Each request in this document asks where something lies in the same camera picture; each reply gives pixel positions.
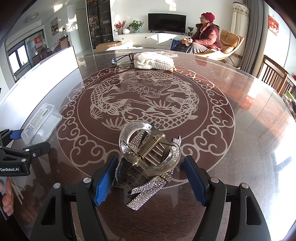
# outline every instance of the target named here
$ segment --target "round dining table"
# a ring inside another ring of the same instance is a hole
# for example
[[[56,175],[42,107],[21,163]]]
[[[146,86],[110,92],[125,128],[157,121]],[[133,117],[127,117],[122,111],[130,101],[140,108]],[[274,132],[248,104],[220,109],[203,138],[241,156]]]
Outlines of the round dining table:
[[[134,51],[77,57],[79,69],[57,84],[29,116],[28,120],[48,103],[62,120],[48,139],[51,151],[33,160],[30,176],[11,178],[14,216],[27,237],[53,184],[78,183],[110,155],[120,156],[121,129],[132,120],[143,120],[162,125],[169,141],[181,136],[181,161],[172,181],[138,211],[126,206],[125,189],[111,187],[96,208],[110,241],[193,239],[205,207],[196,201],[183,171],[186,155],[225,184],[247,183],[271,240],[281,240],[296,219],[296,123],[277,92],[235,67],[187,53],[145,49],[171,57],[173,72],[135,69],[128,56],[120,60],[127,62],[111,63]],[[24,143],[17,140],[12,147],[22,149]],[[71,206],[77,239],[84,240],[76,203]],[[229,210],[226,203],[217,240],[224,240]]]

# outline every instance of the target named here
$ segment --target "metal spring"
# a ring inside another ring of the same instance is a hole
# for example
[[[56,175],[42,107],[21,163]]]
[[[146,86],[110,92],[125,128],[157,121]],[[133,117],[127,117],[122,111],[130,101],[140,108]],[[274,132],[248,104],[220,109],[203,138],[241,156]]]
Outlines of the metal spring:
[[[154,138],[152,141],[150,141],[148,143],[148,145],[139,153],[139,156],[144,159],[149,153],[150,151],[158,144],[158,142],[160,141],[160,138]]]

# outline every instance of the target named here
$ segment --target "red banner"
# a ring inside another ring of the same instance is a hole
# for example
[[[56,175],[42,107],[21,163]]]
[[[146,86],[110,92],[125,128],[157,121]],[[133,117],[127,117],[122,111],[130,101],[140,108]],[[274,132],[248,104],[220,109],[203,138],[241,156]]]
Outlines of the red banner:
[[[279,24],[271,16],[268,16],[268,29],[275,35],[279,33]]]
[[[34,38],[34,41],[35,41],[35,47],[36,47],[36,49],[42,48],[42,41],[41,41],[41,37],[40,36]]]

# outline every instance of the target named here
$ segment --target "white cabinet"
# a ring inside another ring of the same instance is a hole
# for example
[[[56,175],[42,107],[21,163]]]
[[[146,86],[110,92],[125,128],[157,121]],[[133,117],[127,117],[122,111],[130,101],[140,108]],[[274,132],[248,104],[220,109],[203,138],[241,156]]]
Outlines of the white cabinet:
[[[182,40],[184,38],[186,38],[186,36],[179,36],[176,34],[159,33],[158,34],[158,46],[160,49],[162,49],[162,48],[163,49],[170,49],[173,39]]]
[[[157,45],[158,34],[134,34],[136,45]]]
[[[171,46],[172,39],[175,38],[176,36],[177,35],[175,35],[175,34],[159,33],[158,34],[158,45]]]
[[[135,38],[134,34],[120,34],[113,36],[114,41],[121,41],[122,44],[124,44],[127,41],[131,41],[133,44],[135,44]]]
[[[124,44],[131,41],[134,45],[141,45],[143,48],[155,48],[169,50],[172,40],[182,40],[187,36],[166,34],[166,33],[134,33],[113,36],[114,41],[121,41]]]

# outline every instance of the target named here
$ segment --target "eyeglasses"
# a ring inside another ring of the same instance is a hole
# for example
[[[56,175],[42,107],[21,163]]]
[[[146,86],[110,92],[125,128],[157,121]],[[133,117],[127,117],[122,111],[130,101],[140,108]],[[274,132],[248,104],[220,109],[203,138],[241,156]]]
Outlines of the eyeglasses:
[[[128,63],[128,62],[131,62],[133,63],[134,61],[134,56],[135,54],[138,54],[138,53],[143,53],[143,52],[137,52],[137,53],[129,53],[129,54],[125,54],[125,55],[121,55],[121,56],[118,56],[118,57],[115,57],[111,60],[111,63],[113,64],[122,64],[122,63]],[[125,61],[122,61],[122,62],[119,62],[122,58],[128,56],[129,57],[129,61],[128,60],[125,60]]]

